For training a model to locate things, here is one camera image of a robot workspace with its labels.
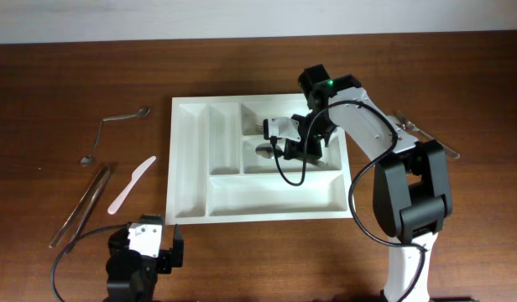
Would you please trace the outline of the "steel tablespoon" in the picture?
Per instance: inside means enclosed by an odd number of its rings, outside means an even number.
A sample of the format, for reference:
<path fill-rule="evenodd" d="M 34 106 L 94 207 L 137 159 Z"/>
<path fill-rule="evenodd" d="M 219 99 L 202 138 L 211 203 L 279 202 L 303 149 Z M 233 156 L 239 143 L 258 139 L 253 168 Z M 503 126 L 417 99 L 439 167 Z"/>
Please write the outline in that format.
<path fill-rule="evenodd" d="M 283 150 L 278 145 L 273 147 L 270 143 L 261 143 L 255 148 L 255 153 L 266 159 L 273 159 L 274 157 L 282 159 L 284 157 Z M 328 167 L 328 165 L 321 160 L 307 160 L 306 162 L 320 169 L 326 169 Z"/>

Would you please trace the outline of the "steel fork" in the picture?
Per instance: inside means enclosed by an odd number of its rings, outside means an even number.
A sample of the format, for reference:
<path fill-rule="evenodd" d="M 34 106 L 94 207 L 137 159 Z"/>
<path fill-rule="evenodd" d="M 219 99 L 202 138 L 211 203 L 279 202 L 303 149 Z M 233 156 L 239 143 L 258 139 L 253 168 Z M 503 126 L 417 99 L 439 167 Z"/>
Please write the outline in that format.
<path fill-rule="evenodd" d="M 435 140 L 437 141 L 444 149 L 446 155 L 450 157 L 451 159 L 460 159 L 461 155 L 445 145 L 443 142 L 438 140 L 437 138 L 434 138 L 429 133 L 425 132 L 424 130 L 418 128 L 412 121 L 410 121 L 401 111 L 395 111 L 394 116 L 399 121 L 399 125 L 405 130 L 405 131 L 411 131 L 414 133 L 418 133 L 422 135 L 424 138 L 428 140 Z"/>
<path fill-rule="evenodd" d="M 254 131 L 257 133 L 257 134 L 264 134 L 264 126 L 262 124 L 256 124 L 254 126 Z"/>

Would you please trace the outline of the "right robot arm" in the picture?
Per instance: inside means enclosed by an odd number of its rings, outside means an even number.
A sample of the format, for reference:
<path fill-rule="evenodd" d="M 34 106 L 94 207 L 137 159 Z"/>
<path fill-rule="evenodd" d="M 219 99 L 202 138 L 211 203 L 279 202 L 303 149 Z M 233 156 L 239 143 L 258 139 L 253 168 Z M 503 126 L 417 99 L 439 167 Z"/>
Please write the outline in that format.
<path fill-rule="evenodd" d="M 317 161 L 341 129 L 367 155 L 369 162 L 354 177 L 347 204 L 355 214 L 354 191 L 373 172 L 373 214 L 385 239 L 370 232 L 353 216 L 371 240 L 389 249 L 389 271 L 383 301 L 427 301 L 431 250 L 444 221 L 452 214 L 452 189 L 444 148 L 435 140 L 421 142 L 396 125 L 370 100 L 353 75 L 332 78 L 323 65 L 304 69 L 298 78 L 309 113 L 283 122 L 270 121 L 264 135 L 272 145 L 285 140 L 275 158 Z"/>

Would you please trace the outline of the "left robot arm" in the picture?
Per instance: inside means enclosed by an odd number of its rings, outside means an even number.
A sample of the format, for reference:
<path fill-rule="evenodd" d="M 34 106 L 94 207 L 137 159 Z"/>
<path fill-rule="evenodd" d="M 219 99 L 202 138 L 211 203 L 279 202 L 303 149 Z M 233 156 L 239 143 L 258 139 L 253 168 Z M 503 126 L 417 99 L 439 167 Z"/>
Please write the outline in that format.
<path fill-rule="evenodd" d="M 152 301 L 158 276 L 183 266 L 185 241 L 174 227 L 172 247 L 161 247 L 164 218 L 142 215 L 108 239 L 106 263 L 108 301 Z"/>

